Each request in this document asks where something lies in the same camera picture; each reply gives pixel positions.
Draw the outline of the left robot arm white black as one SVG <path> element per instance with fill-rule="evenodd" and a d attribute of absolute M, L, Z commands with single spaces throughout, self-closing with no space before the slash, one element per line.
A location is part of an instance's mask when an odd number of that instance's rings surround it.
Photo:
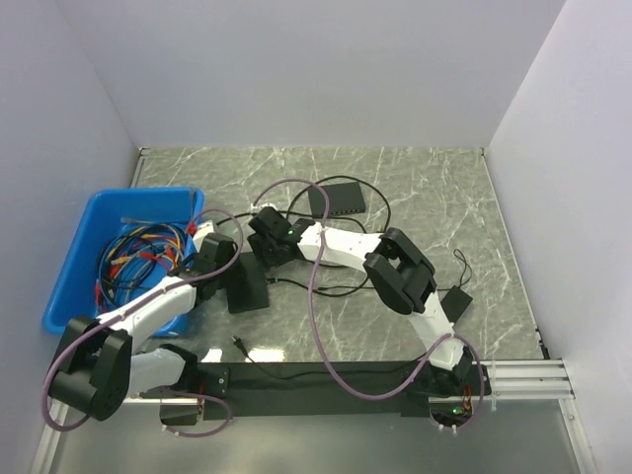
<path fill-rule="evenodd" d="M 71 319 L 44 378 L 45 423 L 59 432 L 81 425 L 57 422 L 50 412 L 53 401 L 77 410 L 84 421 L 104 421 L 130 395 L 156 388 L 178 397 L 192 394 L 199 378 L 194 354 L 172 344 L 144 354 L 138 349 L 166 323 L 213 296 L 242 247 L 241 241 L 208 234 L 197 252 L 145 293 L 96 319 Z"/>

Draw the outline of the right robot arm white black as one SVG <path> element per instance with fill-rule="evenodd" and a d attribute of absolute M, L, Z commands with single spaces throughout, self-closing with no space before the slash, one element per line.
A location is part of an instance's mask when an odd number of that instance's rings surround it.
<path fill-rule="evenodd" d="M 266 269 L 294 260 L 313 263 L 307 284 L 307 311 L 317 351 L 333 379 L 348 393 L 368 401 L 394 397 L 408 388 L 424 369 L 440 396 L 456 396 L 468 384 L 469 371 L 478 370 L 479 387 L 484 372 L 479 357 L 463 337 L 457 335 L 444 312 L 436 291 L 435 267 L 418 247 L 397 229 L 383 233 L 345 231 L 311 219 L 290 223 L 271 206 L 262 208 L 249 222 L 251 249 Z M 314 285 L 322 262 L 364 273 L 382 303 L 408 317 L 426 348 L 410 375 L 396 388 L 370 395 L 351 387 L 336 371 L 320 339 L 314 310 Z"/>

